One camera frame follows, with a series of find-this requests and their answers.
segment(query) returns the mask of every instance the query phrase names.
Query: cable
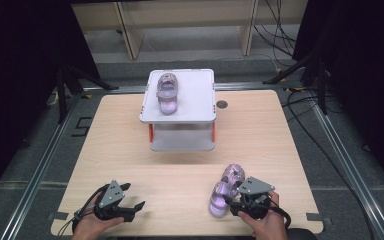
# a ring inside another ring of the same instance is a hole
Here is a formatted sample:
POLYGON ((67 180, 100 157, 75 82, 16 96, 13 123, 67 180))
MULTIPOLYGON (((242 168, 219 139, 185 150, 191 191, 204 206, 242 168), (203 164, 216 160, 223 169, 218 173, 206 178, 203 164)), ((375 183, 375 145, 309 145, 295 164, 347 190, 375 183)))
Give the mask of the cable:
POLYGON ((267 3, 267 6, 268 6, 269 9, 270 9, 270 12, 272 13, 272 16, 273 16, 274 20, 276 21, 276 24, 277 24, 276 32, 277 32, 277 30, 279 29, 280 32, 282 33, 282 37, 285 36, 285 38, 284 38, 283 40, 285 40, 285 39, 288 40, 289 45, 292 47, 292 49, 294 49, 292 43, 289 41, 290 37, 288 37, 288 35, 286 35, 285 31, 284 31, 283 28, 282 28, 282 23, 281 23, 281 21, 280 21, 280 11, 281 11, 281 9, 282 9, 282 0, 277 0, 277 1, 276 1, 276 5, 277 5, 277 17, 276 17, 276 14, 274 13, 274 11, 273 11, 273 9, 272 9, 272 7, 271 7, 271 5, 270 5, 270 3, 269 3, 268 0, 266 0, 266 3, 267 3))
POLYGON ((75 221, 80 221, 80 219, 84 216, 87 216, 89 214, 92 214, 92 213, 95 213, 95 211, 92 211, 90 213, 86 213, 86 214, 83 214, 83 212, 86 210, 86 208, 89 206, 89 203, 92 201, 92 199, 101 191, 105 190, 106 188, 108 188, 109 184, 106 184, 105 186, 103 187, 100 187, 98 190, 96 190, 90 197, 89 199, 86 201, 86 203, 83 205, 83 207, 78 210, 77 212, 74 213, 74 217, 72 219, 70 219, 67 223, 65 223, 61 229, 58 231, 58 237, 61 238, 62 235, 64 234, 65 230, 67 229, 67 227, 70 225, 70 223, 73 223, 73 232, 74 232, 74 228, 75 228, 75 225, 77 225, 77 223, 75 224, 75 221))
POLYGON ((301 115, 303 115, 303 114, 305 114, 305 113, 308 113, 308 112, 309 112, 311 109, 313 109, 315 106, 317 106, 317 104, 313 104, 313 106, 311 106, 311 108, 309 108, 309 109, 307 109, 306 111, 304 111, 304 112, 302 112, 302 113, 296 115, 296 117, 294 116, 294 117, 289 118, 289 119, 286 120, 286 121, 289 122, 289 121, 291 121, 291 120, 293 120, 293 119, 296 119, 297 117, 299 117, 299 116, 301 116, 301 115))
MULTIPOLYGON (((333 95, 326 95, 325 97, 335 97, 333 95)), ((287 107, 288 105, 291 105, 291 104, 295 104, 295 103, 299 103, 299 102, 303 102, 303 101, 308 101, 308 100, 314 100, 314 99, 317 99, 317 97, 305 97, 305 98, 301 98, 301 99, 298 99, 298 100, 295 100, 293 102, 287 102, 285 104, 282 105, 282 108, 284 107, 287 107)))
POLYGON ((273 203, 275 205, 275 207, 271 207, 270 205, 269 206, 265 206, 265 205, 258 204, 256 202, 254 202, 252 197, 249 196, 248 194, 242 194, 241 193, 241 202, 245 206, 251 206, 252 207, 251 209, 254 209, 254 208, 263 209, 264 212, 259 212, 258 213, 258 215, 259 215, 258 217, 261 218, 262 215, 260 215, 260 214, 264 214, 264 217, 265 217, 267 212, 269 210, 272 210, 272 211, 276 212, 277 214, 279 214, 280 216, 282 216, 282 217, 284 217, 286 219, 285 229, 288 229, 289 226, 291 225, 291 222, 292 222, 291 216, 285 210, 280 208, 279 205, 277 203, 275 203, 270 197, 268 197, 268 199, 270 200, 270 203, 273 203))
POLYGON ((276 44, 273 44, 272 42, 270 42, 270 40, 268 40, 266 37, 264 37, 263 34, 261 34, 261 32, 257 29, 256 26, 254 26, 254 29, 257 31, 258 35, 260 35, 260 37, 261 37, 267 44, 269 44, 271 47, 276 48, 277 50, 279 50, 279 51, 281 51, 281 52, 283 52, 283 53, 285 53, 285 54, 287 54, 287 55, 289 55, 289 56, 292 56, 291 53, 289 53, 289 52, 283 50, 281 47, 277 46, 276 44))
POLYGON ((366 213, 366 211, 364 211, 364 206, 363 206, 363 203, 361 202, 361 200, 358 198, 357 196, 357 193, 355 192, 354 189, 352 189, 351 185, 348 183, 348 181, 345 179, 345 177, 342 175, 342 173, 340 172, 339 168, 335 165, 335 163, 333 162, 333 160, 329 157, 329 155, 327 154, 327 152, 322 148, 322 146, 316 141, 316 139, 314 139, 314 137, 308 132, 308 130, 304 127, 304 125, 301 123, 301 121, 298 119, 298 116, 295 114, 295 112, 292 110, 291 106, 290 106, 290 99, 292 97, 292 95, 294 94, 295 92, 292 92, 289 96, 288 96, 288 100, 287 100, 287 106, 289 108, 289 111, 291 111, 292 115, 295 117, 295 119, 297 120, 298 124, 301 126, 301 128, 304 130, 304 132, 308 135, 308 137, 317 145, 317 147, 320 149, 320 151, 326 156, 326 158, 328 159, 328 161, 330 162, 330 164, 332 165, 332 167, 334 168, 334 170, 336 171, 336 173, 338 174, 338 176, 341 178, 341 180, 344 182, 345 186, 350 190, 351 194, 353 195, 353 197, 356 199, 358 205, 360 206, 362 212, 363 212, 363 216, 364 216, 364 220, 366 221, 366 225, 367 225, 367 228, 369 230, 369 234, 370 234, 370 239, 374 239, 374 235, 373 235, 373 230, 372 228, 370 227, 370 220, 369 220, 369 216, 368 214, 366 213))
POLYGON ((272 35, 273 37, 277 37, 277 38, 285 38, 285 39, 288 39, 289 41, 292 41, 292 42, 296 42, 295 39, 285 35, 285 36, 279 36, 279 35, 274 35, 273 33, 269 32, 269 30, 267 30, 264 25, 261 25, 261 27, 264 29, 264 31, 270 35, 272 35))

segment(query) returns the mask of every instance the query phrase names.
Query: finger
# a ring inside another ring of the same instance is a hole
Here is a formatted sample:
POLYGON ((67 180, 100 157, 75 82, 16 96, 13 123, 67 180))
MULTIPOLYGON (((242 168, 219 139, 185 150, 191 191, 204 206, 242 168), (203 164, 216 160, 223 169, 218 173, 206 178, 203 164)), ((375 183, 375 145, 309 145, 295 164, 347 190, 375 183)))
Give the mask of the finger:
POLYGON ((82 216, 86 216, 86 215, 89 215, 91 213, 93 213, 95 210, 95 205, 88 205, 85 210, 83 211, 83 214, 82 216))
POLYGON ((96 200, 98 200, 99 195, 101 195, 102 192, 98 192, 90 201, 91 204, 95 204, 96 200))
POLYGON ((102 225, 105 227, 105 229, 117 226, 118 224, 124 222, 124 218, 119 217, 119 218, 113 218, 110 220, 103 221, 102 225))
POLYGON ((270 196, 272 202, 274 202, 277 205, 279 205, 279 194, 277 194, 276 192, 270 191, 269 192, 269 196, 270 196))
POLYGON ((254 229, 254 225, 256 224, 255 223, 255 219, 253 219, 252 217, 250 217, 248 214, 242 212, 242 211, 239 211, 238 212, 238 216, 240 218, 242 218, 242 221, 244 221, 246 224, 248 224, 248 226, 250 226, 252 229, 254 229))

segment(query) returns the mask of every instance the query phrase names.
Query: black cable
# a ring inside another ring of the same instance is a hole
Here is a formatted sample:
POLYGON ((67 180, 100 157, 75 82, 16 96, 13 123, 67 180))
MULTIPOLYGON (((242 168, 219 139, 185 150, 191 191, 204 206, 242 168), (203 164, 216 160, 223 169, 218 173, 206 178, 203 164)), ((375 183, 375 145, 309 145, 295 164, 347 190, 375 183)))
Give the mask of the black cable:
POLYGON ((288 108, 289 108, 289 111, 291 111, 292 115, 294 115, 295 119, 297 120, 298 124, 301 126, 301 128, 304 130, 304 132, 308 135, 308 137, 310 137, 310 139, 317 145, 317 147, 320 149, 320 151, 322 151, 322 153, 326 156, 326 158, 329 160, 330 164, 332 165, 332 167, 335 169, 336 173, 338 174, 338 176, 341 178, 341 180, 344 182, 345 186, 350 190, 351 194, 353 195, 353 197, 356 199, 358 205, 360 206, 362 212, 363 212, 363 216, 364 216, 364 220, 366 221, 366 225, 367 225, 367 228, 369 230, 369 234, 370 234, 370 239, 374 239, 374 235, 373 235, 373 230, 371 228, 371 224, 370 224, 370 220, 369 220, 369 216, 367 214, 367 212, 364 210, 364 206, 363 206, 363 203, 361 202, 360 198, 358 198, 357 196, 357 193, 355 192, 354 189, 352 189, 351 185, 348 183, 348 181, 345 179, 345 177, 342 175, 342 173, 340 172, 339 168, 335 165, 335 163, 333 162, 333 160, 329 157, 329 155, 327 154, 327 152, 322 148, 322 146, 316 141, 316 139, 314 139, 314 137, 308 132, 308 130, 304 127, 304 125, 301 123, 301 121, 298 119, 298 116, 296 116, 295 112, 292 110, 289 102, 290 102, 290 99, 292 97, 292 95, 294 94, 295 92, 292 92, 289 96, 288 96, 288 100, 287 100, 287 103, 288 103, 288 108))
MULTIPOLYGON (((275 35, 275 36, 277 36, 277 30, 278 30, 278 29, 279 29, 279 25, 277 25, 276 30, 274 31, 274 35, 275 35)), ((274 38, 273 38, 273 45, 276 45, 276 39, 277 39, 277 37, 274 37, 274 38)), ((289 56, 292 56, 291 52, 289 51, 288 46, 286 46, 285 39, 283 39, 283 45, 285 46, 286 51, 288 52, 288 55, 289 55, 289 56)))
POLYGON ((304 111, 304 112, 302 112, 302 113, 296 115, 296 117, 294 116, 294 117, 289 118, 289 119, 286 120, 286 121, 289 122, 289 121, 291 121, 291 120, 293 120, 293 119, 296 119, 297 117, 299 117, 299 116, 301 116, 301 115, 303 115, 303 114, 305 114, 305 113, 308 113, 308 112, 309 112, 311 109, 313 109, 315 106, 317 106, 317 104, 314 104, 313 106, 311 106, 311 108, 309 108, 309 109, 307 109, 306 111, 304 111))
POLYGON ((280 32, 282 33, 282 36, 286 36, 287 39, 288 39, 289 37, 286 35, 285 31, 284 31, 283 28, 282 28, 282 23, 280 22, 280 11, 281 11, 281 8, 282 8, 282 1, 281 1, 281 0, 280 0, 280 1, 277 0, 277 2, 276 2, 276 5, 277 5, 277 14, 278 14, 277 17, 276 17, 276 14, 274 13, 274 11, 273 11, 273 9, 272 9, 272 7, 271 7, 271 5, 270 5, 270 3, 269 3, 268 0, 266 0, 266 3, 267 3, 267 6, 268 6, 269 9, 270 9, 270 12, 272 13, 272 16, 273 16, 274 20, 276 21, 276 24, 277 24, 277 28, 276 28, 276 30, 279 29, 280 32))
POLYGON ((271 198, 269 198, 269 199, 270 199, 270 202, 273 203, 276 207, 263 206, 263 205, 260 205, 260 204, 255 205, 255 207, 256 208, 262 208, 262 209, 267 210, 267 211, 272 210, 275 213, 279 214, 280 216, 284 217, 286 219, 285 229, 288 229, 289 226, 291 225, 291 222, 292 222, 291 216, 285 210, 280 208, 277 203, 273 202, 273 200, 271 200, 271 198))
MULTIPOLYGON (((273 38, 273 45, 276 45, 276 38, 273 38)), ((280 62, 279 59, 277 59, 275 49, 274 49, 274 48, 272 48, 272 49, 273 49, 273 56, 274 56, 274 59, 275 59, 279 64, 281 64, 281 65, 283 65, 283 66, 287 66, 287 67, 291 66, 291 65, 289 65, 289 64, 284 64, 284 63, 280 62)), ((287 52, 288 52, 287 54, 288 54, 289 56, 292 57, 292 54, 289 52, 288 47, 286 47, 286 50, 287 50, 287 52)))
MULTIPOLYGON (((333 95, 326 95, 325 97, 335 97, 333 95)), ((291 104, 295 104, 295 103, 299 103, 299 102, 303 102, 303 101, 312 101, 314 99, 317 99, 317 97, 305 97, 305 98, 301 98, 301 99, 298 99, 298 100, 295 100, 293 102, 290 102, 290 103, 285 103, 282 105, 282 108, 284 107, 287 107, 288 105, 291 105, 291 104)))
POLYGON ((285 39, 288 39, 289 41, 292 41, 292 42, 296 42, 295 39, 289 37, 289 36, 279 36, 279 35, 274 35, 274 33, 271 33, 269 30, 267 30, 266 27, 264 27, 264 25, 261 25, 261 27, 264 29, 264 31, 266 33, 268 33, 269 35, 273 36, 273 37, 277 37, 277 38, 285 38, 285 39))
POLYGON ((90 197, 89 199, 86 201, 86 203, 83 205, 83 207, 78 210, 77 212, 74 213, 74 217, 72 219, 70 219, 67 223, 65 223, 61 229, 58 231, 58 237, 62 237, 62 235, 64 234, 65 230, 67 229, 67 227, 70 225, 70 223, 74 223, 74 221, 78 220, 80 221, 80 219, 84 216, 87 216, 91 213, 94 213, 94 211, 90 212, 90 213, 87 213, 87 214, 84 214, 83 215, 83 212, 85 211, 85 209, 87 208, 87 206, 89 205, 89 203, 92 201, 92 199, 101 191, 105 190, 106 188, 108 188, 109 184, 106 184, 105 186, 103 187, 100 187, 98 190, 96 190, 90 197))
POLYGON ((287 54, 287 55, 289 55, 289 56, 292 57, 292 55, 291 55, 290 53, 288 53, 287 51, 283 50, 281 47, 279 47, 279 46, 273 44, 270 40, 268 40, 266 37, 264 37, 263 34, 261 34, 261 32, 257 29, 256 26, 254 26, 254 29, 257 31, 258 35, 260 35, 260 37, 261 37, 267 44, 269 44, 271 47, 276 48, 277 50, 279 50, 279 51, 281 51, 281 52, 283 52, 283 53, 285 53, 285 54, 287 54))

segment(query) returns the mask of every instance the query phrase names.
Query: gray carpet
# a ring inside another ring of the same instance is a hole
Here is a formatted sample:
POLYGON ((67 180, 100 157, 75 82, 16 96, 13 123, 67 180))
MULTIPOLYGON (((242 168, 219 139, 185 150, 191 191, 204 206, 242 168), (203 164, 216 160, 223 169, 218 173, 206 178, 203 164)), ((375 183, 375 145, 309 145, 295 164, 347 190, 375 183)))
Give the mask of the gray carpet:
MULTIPOLYGON (((275 74, 270 61, 196 61, 98 65, 102 77, 109 83, 117 86, 143 86, 147 81, 150 71, 154 69, 167 69, 169 68, 168 66, 171 66, 171 68, 212 68, 218 83, 261 82, 262 80, 270 79, 275 74)), ((275 89, 279 95, 280 102, 285 104, 290 93, 284 91, 283 88, 299 85, 297 79, 299 79, 299 73, 279 85, 262 86, 262 88, 275 89)), ((74 108, 70 121, 52 158, 52 162, 43 177, 42 184, 19 229, 17 239, 57 239, 57 237, 52 236, 50 233, 52 222, 48 220, 48 216, 58 209, 66 184, 70 179, 71 172, 85 140, 84 136, 73 136, 84 132, 84 129, 76 129, 76 125, 80 118, 93 119, 101 97, 102 95, 94 94, 91 97, 82 98, 74 108)), ((304 97, 308 97, 307 92, 294 94, 292 100, 304 97)), ((371 153, 361 148, 364 141, 355 130, 352 122, 347 118, 347 114, 342 112, 340 104, 335 98, 329 97, 327 100, 329 118, 346 144, 347 150, 355 161, 363 179, 370 187, 384 212, 384 173, 382 169, 371 153)), ((314 113, 313 103, 303 101, 293 104, 292 108, 299 115, 299 120, 328 153, 332 162, 342 171, 336 153, 314 113)), ((284 107, 284 112, 286 119, 290 119, 288 121, 289 128, 317 206, 323 218, 326 219, 325 230, 318 234, 317 238, 320 240, 369 239, 369 232, 363 218, 362 209, 346 188, 344 182, 335 172, 326 156, 302 130, 297 121, 293 119, 287 107, 284 107)), ((44 110, 37 125, 33 126, 29 136, 26 136, 30 145, 19 149, 1 178, 0 238, 57 127, 57 121, 57 105, 52 105, 48 110, 44 110)), ((88 126, 91 121, 91 119, 84 119, 81 121, 81 125, 88 126)), ((222 238, 194 237, 188 239, 222 238)))

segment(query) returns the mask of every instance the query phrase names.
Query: floor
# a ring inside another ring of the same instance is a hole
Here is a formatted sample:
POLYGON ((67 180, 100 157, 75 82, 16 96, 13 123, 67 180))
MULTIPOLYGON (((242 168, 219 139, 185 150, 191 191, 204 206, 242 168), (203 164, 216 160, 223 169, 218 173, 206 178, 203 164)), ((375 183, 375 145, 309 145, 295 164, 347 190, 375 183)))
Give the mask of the floor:
MULTIPOLYGON (((291 38, 296 38, 298 25, 283 28, 291 38)), ((258 29, 268 39, 273 40, 273 37, 264 33, 261 27, 258 29)), ((267 29, 274 32, 275 26, 267 26, 267 29)), ((317 105, 312 101, 299 101, 293 104, 294 112, 299 115, 298 119, 308 128, 310 134, 315 136, 316 141, 309 138, 300 122, 296 120, 297 117, 294 117, 287 107, 286 100, 290 93, 284 91, 285 86, 299 85, 296 79, 299 79, 301 70, 291 79, 287 79, 286 83, 281 83, 283 85, 263 86, 261 81, 276 76, 276 69, 286 69, 294 61, 286 54, 274 51, 256 31, 253 34, 250 56, 243 56, 235 27, 147 30, 139 56, 133 61, 128 57, 122 35, 116 31, 88 32, 85 33, 85 38, 101 77, 120 85, 121 93, 143 91, 144 81, 146 82, 149 75, 149 71, 143 68, 149 66, 149 63, 153 64, 151 67, 155 67, 154 69, 164 69, 170 66, 212 66, 215 62, 223 62, 225 67, 215 71, 219 90, 275 89, 281 103, 285 105, 285 117, 288 119, 309 184, 325 223, 325 231, 318 234, 317 238, 369 239, 367 223, 362 214, 363 208, 343 183, 342 176, 353 186, 367 188, 355 188, 356 194, 360 196, 365 211, 370 212, 374 209, 376 212, 369 213, 374 239, 384 239, 382 169, 370 151, 361 147, 364 140, 342 112, 334 96, 328 99, 328 117, 320 115, 317 105), (346 146, 346 154, 343 155, 351 158, 353 163, 351 166, 346 165, 349 159, 341 160, 338 157, 343 153, 341 152, 343 149, 332 147, 332 142, 337 139, 327 137, 326 131, 329 131, 329 126, 332 126, 334 132, 340 136, 339 142, 346 146), (332 165, 337 166, 338 170, 336 171, 332 165)), ((277 39, 276 43, 281 45, 283 41, 277 39)), ((103 95, 93 84, 88 82, 83 84, 90 95, 85 94, 78 98, 67 92, 67 100, 72 107, 70 120, 64 126, 57 123, 57 104, 54 104, 55 97, 50 96, 50 108, 44 111, 40 121, 32 128, 30 135, 26 137, 28 139, 26 146, 20 148, 2 176, 0 239, 7 239, 7 236, 11 236, 11 239, 59 239, 49 232, 53 213, 58 209, 84 141, 84 136, 77 135, 82 135, 84 132, 82 126, 90 126, 103 95), (60 138, 55 136, 58 130, 60 138), (49 149, 48 143, 52 141, 55 141, 56 147, 49 149), (37 186, 32 186, 34 180, 38 180, 37 186), (25 189, 29 188, 34 191, 30 193, 31 200, 26 201, 29 196, 24 195, 25 189), (20 206, 24 209, 20 211, 20 215, 14 216, 13 213, 17 212, 20 206), (14 218, 19 224, 10 225, 10 221, 14 218)), ((292 101, 309 97, 311 94, 311 91, 298 92, 294 94, 292 101)))

